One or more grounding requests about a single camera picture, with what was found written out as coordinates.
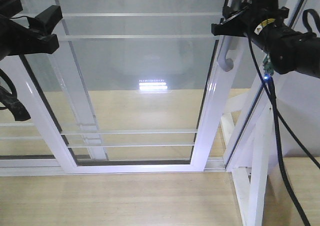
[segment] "black cable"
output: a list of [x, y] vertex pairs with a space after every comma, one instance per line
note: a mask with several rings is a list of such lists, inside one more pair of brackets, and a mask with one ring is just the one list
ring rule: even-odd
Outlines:
[[308, 13], [310, 13], [310, 15], [313, 17], [313, 20], [315, 22], [315, 26], [318, 29], [318, 32], [320, 33], [320, 16], [319, 16], [318, 12], [314, 9], [307, 9], [307, 10], [303, 11], [303, 14], [302, 14], [303, 25], [305, 26], [305, 28], [307, 29], [308, 32], [312, 32], [312, 28], [311, 28], [309, 21], [308, 21]]
[[[2, 70], [0, 69], [0, 77], [5, 81], [5, 83], [8, 85], [8, 87], [10, 88], [11, 90], [11, 95], [13, 95], [14, 97], [17, 97], [18, 94], [17, 94], [17, 90], [16, 90], [16, 87], [15, 85], [13, 84], [13, 82], [11, 81], [11, 79], [7, 76], [7, 74]], [[7, 107], [6, 106], [0, 106], [0, 110], [6, 110]]]
[[301, 141], [298, 139], [298, 137], [294, 134], [292, 129], [289, 127], [289, 125], [286, 123], [280, 112], [277, 110], [277, 114], [285, 128], [288, 130], [288, 132], [291, 134], [293, 139], [297, 142], [297, 144], [300, 146], [300, 148], [305, 152], [305, 154], [314, 162], [314, 164], [320, 169], [320, 163], [315, 159], [315, 157], [309, 152], [309, 150], [301, 143]]
[[281, 146], [281, 137], [280, 137], [280, 128], [279, 128], [279, 119], [278, 119], [278, 114], [277, 114], [277, 102], [276, 102], [276, 92], [275, 92], [275, 85], [273, 82], [272, 77], [270, 77], [268, 80], [268, 87], [270, 90], [270, 96], [271, 96], [271, 105], [273, 108], [273, 120], [274, 120], [274, 130], [275, 130], [275, 140], [276, 140], [276, 149], [277, 149], [277, 157], [278, 157], [278, 162], [279, 162], [279, 169], [281, 172], [281, 176], [285, 185], [286, 190], [288, 191], [290, 198], [292, 199], [292, 202], [294, 203], [294, 206], [296, 207], [298, 213], [300, 214], [300, 217], [303, 221], [303, 224], [305, 226], [311, 226], [310, 222], [301, 207], [287, 176], [286, 169], [285, 169], [285, 164], [284, 164], [284, 159], [282, 155], [282, 146]]
[[[255, 57], [255, 53], [254, 53], [254, 50], [253, 50], [253, 47], [252, 47], [252, 42], [251, 42], [251, 35], [248, 31], [247, 33], [247, 37], [248, 37], [248, 42], [249, 42], [249, 48], [250, 48], [250, 52], [251, 52], [251, 56], [252, 56], [252, 59], [253, 59], [253, 62], [254, 62], [254, 66], [255, 66], [255, 69], [258, 73], [258, 76], [260, 78], [260, 81], [262, 83], [262, 86], [264, 88], [264, 90], [266, 91], [266, 94], [269, 98], [269, 100], [271, 101], [271, 96], [270, 96], [270, 93], [269, 93], [269, 90], [266, 86], [266, 83], [261, 75], [261, 72], [259, 70], [259, 66], [258, 66], [258, 63], [257, 63], [257, 60], [256, 60], [256, 57]], [[283, 123], [284, 127], [288, 130], [288, 132], [290, 133], [290, 135], [293, 137], [293, 139], [297, 142], [297, 144], [301, 147], [301, 149], [305, 152], [305, 154], [314, 162], [314, 164], [320, 169], [320, 163], [315, 159], [315, 157], [309, 152], [309, 150], [302, 144], [302, 142], [298, 139], [298, 137], [294, 134], [294, 132], [292, 131], [292, 129], [289, 127], [289, 125], [287, 124], [287, 122], [284, 120], [284, 118], [282, 117], [281, 113], [277, 110], [277, 114], [278, 114], [278, 117], [280, 118], [281, 122]]]
[[27, 15], [22, 15], [22, 16], [18, 16], [18, 17], [11, 17], [9, 19], [19, 19], [19, 18], [22, 18], [22, 17], [28, 17]]

